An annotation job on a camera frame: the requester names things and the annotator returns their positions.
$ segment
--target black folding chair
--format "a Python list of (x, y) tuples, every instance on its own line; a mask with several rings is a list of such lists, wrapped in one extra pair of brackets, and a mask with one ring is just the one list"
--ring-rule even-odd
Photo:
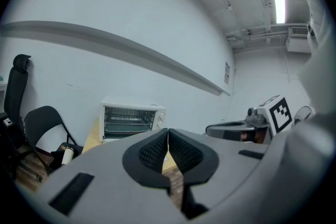
[[(21, 162), (33, 151), (30, 150), (24, 153), (19, 153), (18, 151), (18, 148), (26, 144), (24, 127), (20, 117), (20, 108), (28, 80), (27, 67), (29, 64), (29, 58), (29, 55), (17, 55), (14, 58), (13, 67), (9, 73), (4, 103), (5, 113), (0, 113), (0, 134), (2, 135), (1, 156), (4, 164), (6, 166), (10, 166), (13, 180), (16, 179), (16, 168), (17, 166), (20, 166), (35, 175), (40, 181), (40, 175), (29, 169)], [(13, 123), (12, 126), (5, 126), (3, 121), (6, 118), (9, 118), (9, 120)]]
[[(58, 125), (62, 125), (67, 133), (67, 142), (62, 143), (60, 147), (72, 147), (75, 150), (79, 151), (79, 154), (81, 153), (83, 148), (77, 145), (76, 141), (64, 125), (64, 122), (57, 110), (51, 106), (42, 106), (41, 108), (30, 111), (27, 114), (24, 123), (24, 129), (28, 144), (33, 149), (35, 154), (37, 154), (35, 149), (37, 142), (47, 131)], [(69, 144), (69, 139), (72, 140), (74, 145)], [(43, 164), (47, 174), (50, 174), (53, 170), (42, 160), (42, 158), (38, 154), (37, 157)]]

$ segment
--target air conditioner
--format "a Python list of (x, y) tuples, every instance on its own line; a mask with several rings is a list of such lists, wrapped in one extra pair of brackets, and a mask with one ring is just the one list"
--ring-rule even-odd
[(291, 52), (304, 52), (310, 54), (307, 40), (308, 30), (306, 27), (292, 26), (288, 28), (286, 48)]

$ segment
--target oven knob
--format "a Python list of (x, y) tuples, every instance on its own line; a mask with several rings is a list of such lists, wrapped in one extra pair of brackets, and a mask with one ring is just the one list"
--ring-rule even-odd
[(156, 126), (158, 127), (158, 128), (162, 128), (162, 125), (163, 125), (163, 121), (158, 121), (157, 123), (156, 123)]
[(161, 112), (160, 114), (159, 114), (159, 119), (160, 120), (164, 120), (164, 117), (166, 116), (166, 114), (164, 114), (163, 112)]

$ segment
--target chair backrest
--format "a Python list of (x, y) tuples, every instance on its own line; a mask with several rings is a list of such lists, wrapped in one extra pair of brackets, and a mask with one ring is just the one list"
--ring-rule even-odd
[(10, 70), (8, 85), (6, 90), (4, 110), (7, 116), (18, 126), (22, 131), (23, 123), (20, 118), (20, 108), (22, 97), (26, 89), (28, 72), (27, 67), (30, 56), (20, 54), (14, 58), (13, 67)]
[(35, 147), (46, 132), (60, 124), (65, 128), (61, 116), (51, 106), (42, 106), (30, 111), (25, 118), (25, 134), (30, 146)]

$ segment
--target chair headrest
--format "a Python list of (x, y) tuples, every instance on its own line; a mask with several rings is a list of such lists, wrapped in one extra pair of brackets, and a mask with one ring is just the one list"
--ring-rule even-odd
[(19, 54), (14, 58), (13, 66), (14, 69), (19, 72), (25, 72), (28, 68), (29, 58), (31, 56), (25, 54)]

